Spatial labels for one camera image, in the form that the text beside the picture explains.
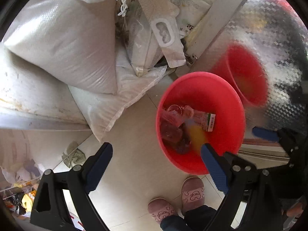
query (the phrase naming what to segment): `foot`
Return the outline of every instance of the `foot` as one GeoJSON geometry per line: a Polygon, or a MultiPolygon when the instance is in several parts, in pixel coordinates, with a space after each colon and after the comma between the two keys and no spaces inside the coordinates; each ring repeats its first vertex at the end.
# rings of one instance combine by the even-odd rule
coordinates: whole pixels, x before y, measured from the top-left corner
{"type": "Polygon", "coordinates": [[[177,215],[174,207],[167,202],[164,198],[157,198],[152,200],[148,206],[147,210],[152,215],[157,223],[161,223],[161,221],[171,215],[177,215]]]}
{"type": "Polygon", "coordinates": [[[183,214],[204,205],[204,184],[199,177],[186,179],[182,186],[183,214]]]}

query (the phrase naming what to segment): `barcode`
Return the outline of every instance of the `barcode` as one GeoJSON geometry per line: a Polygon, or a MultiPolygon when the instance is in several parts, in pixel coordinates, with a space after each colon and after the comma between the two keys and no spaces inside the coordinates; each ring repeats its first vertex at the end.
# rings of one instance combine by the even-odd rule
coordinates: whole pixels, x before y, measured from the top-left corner
{"type": "Polygon", "coordinates": [[[209,121],[209,125],[208,125],[208,131],[209,132],[213,131],[215,116],[216,116],[215,114],[211,114],[211,116],[210,116],[210,121],[209,121]]]}

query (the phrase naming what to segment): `screw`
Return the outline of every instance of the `screw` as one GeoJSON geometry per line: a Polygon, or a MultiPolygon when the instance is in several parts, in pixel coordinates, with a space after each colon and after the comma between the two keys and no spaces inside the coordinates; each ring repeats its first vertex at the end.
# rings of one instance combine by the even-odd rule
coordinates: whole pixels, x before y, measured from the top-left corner
{"type": "Polygon", "coordinates": [[[47,169],[47,170],[45,170],[45,172],[44,172],[45,175],[50,175],[50,173],[51,173],[51,169],[47,169]]]}
{"type": "Polygon", "coordinates": [[[234,165],[234,166],[232,167],[232,169],[233,169],[235,172],[239,172],[239,171],[241,170],[241,167],[238,166],[238,165],[234,165]]]}
{"type": "Polygon", "coordinates": [[[81,170],[81,165],[76,165],[73,167],[74,171],[80,171],[81,170]]]}
{"type": "Polygon", "coordinates": [[[269,171],[268,171],[268,170],[263,169],[263,170],[262,170],[262,174],[264,174],[265,176],[268,176],[270,173],[269,173],[269,171]]]}

